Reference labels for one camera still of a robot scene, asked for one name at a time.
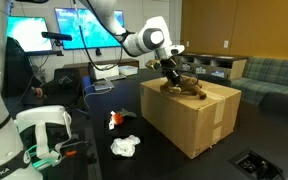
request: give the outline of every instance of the computer screen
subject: computer screen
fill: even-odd
[[[41,32],[47,32],[45,18],[10,16],[7,36],[16,39],[25,52],[52,50],[51,40],[43,38]]]
[[[61,34],[71,35],[72,41],[63,41],[63,48],[82,49],[84,48],[79,23],[74,8],[55,8],[56,19]],[[88,9],[78,9],[83,37],[87,48],[119,47],[117,40],[106,31]],[[114,15],[117,21],[124,27],[123,11],[116,10]]]

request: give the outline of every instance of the stuffed animal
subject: stuffed animal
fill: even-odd
[[[207,96],[201,90],[202,84],[195,77],[183,77],[179,71],[175,69],[176,63],[172,59],[167,60],[149,60],[145,66],[152,70],[162,68],[162,74],[166,76],[167,82],[160,86],[161,93],[184,93],[188,92],[191,95],[198,95],[200,99],[205,99]]]

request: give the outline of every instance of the cardboard box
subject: cardboard box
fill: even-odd
[[[205,100],[187,94],[161,94],[166,78],[141,83],[142,116],[189,158],[233,132],[241,91],[201,81]]]

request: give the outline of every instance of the white cloth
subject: white cloth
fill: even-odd
[[[125,139],[116,138],[111,145],[111,150],[115,155],[121,155],[125,157],[132,157],[135,152],[135,145],[139,144],[141,140],[133,135]]]

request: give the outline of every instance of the wall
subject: wall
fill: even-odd
[[[182,22],[187,52],[288,59],[288,1],[187,0]]]
[[[12,10],[13,16],[37,16],[45,17],[47,21],[48,30],[50,32],[59,32],[57,21],[55,19],[55,7],[73,7],[71,0],[50,0],[45,4],[32,4],[24,2],[14,2],[15,8]],[[85,8],[77,1],[78,8]],[[173,27],[171,32],[171,39],[179,41],[180,39],[180,17],[181,17],[181,0],[118,0],[116,9],[123,10],[125,28],[131,32],[137,32],[142,29],[147,19],[153,16],[163,16],[168,26],[170,24]],[[171,12],[170,7],[175,7],[178,12]],[[175,18],[170,23],[170,16]],[[46,81],[53,79],[53,72],[55,68],[61,68],[65,64],[74,64],[89,62],[85,51],[82,50],[62,50],[64,56],[57,57],[56,55],[50,55],[49,59],[43,66],[46,73]],[[102,56],[95,55],[95,49],[89,49],[89,53],[92,59],[96,61],[117,59],[119,57],[120,48],[102,48]],[[123,58],[129,56],[123,52]],[[46,56],[34,56],[31,57],[32,64],[41,65]],[[146,61],[154,59],[153,53],[148,53],[135,59],[139,60],[140,68],[144,68]]]

